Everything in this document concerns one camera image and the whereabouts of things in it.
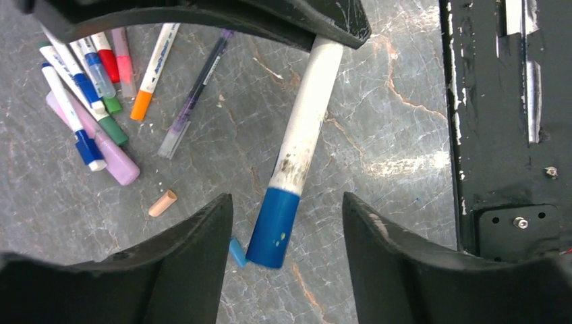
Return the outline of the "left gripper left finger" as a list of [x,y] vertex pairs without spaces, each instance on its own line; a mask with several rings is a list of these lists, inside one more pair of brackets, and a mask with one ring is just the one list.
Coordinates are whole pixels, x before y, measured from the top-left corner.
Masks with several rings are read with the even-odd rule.
[[2,323],[215,323],[233,224],[221,194],[100,262],[1,254]]

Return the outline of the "white marker blue cap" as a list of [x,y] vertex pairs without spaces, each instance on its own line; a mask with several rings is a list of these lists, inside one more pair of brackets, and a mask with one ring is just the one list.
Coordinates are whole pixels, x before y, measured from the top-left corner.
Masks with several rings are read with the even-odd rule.
[[315,38],[248,245],[246,258],[254,264],[283,266],[342,55],[343,45]]

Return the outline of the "peach pen cap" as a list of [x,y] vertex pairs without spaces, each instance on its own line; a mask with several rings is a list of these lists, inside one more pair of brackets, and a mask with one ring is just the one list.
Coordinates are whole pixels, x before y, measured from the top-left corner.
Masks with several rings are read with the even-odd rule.
[[177,195],[172,190],[167,190],[148,210],[151,217],[162,215],[175,201]]

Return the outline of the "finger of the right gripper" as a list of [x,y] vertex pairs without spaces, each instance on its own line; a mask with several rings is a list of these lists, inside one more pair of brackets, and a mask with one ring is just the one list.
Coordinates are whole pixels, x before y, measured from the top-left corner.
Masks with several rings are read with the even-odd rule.
[[184,23],[226,28],[309,51],[317,36],[358,49],[371,27],[361,1],[18,1],[59,40],[118,27]]

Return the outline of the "white pen orange cap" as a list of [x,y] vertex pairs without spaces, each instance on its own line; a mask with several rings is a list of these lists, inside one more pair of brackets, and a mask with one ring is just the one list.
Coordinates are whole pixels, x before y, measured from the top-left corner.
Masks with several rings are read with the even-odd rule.
[[132,120],[142,121],[145,118],[180,26],[180,23],[165,23],[162,25],[130,113]]

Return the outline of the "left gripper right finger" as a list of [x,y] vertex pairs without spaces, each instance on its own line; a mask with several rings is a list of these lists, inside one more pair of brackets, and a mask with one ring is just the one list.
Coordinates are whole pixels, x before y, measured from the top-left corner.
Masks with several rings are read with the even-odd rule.
[[360,323],[570,323],[571,255],[510,264],[435,244],[346,192]]

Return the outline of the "light-blue pen cap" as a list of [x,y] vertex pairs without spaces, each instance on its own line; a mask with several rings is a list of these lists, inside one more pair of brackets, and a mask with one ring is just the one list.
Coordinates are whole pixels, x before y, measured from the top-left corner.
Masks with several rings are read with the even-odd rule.
[[244,249],[240,241],[235,236],[231,237],[229,243],[229,254],[233,257],[239,268],[244,268],[248,264]]

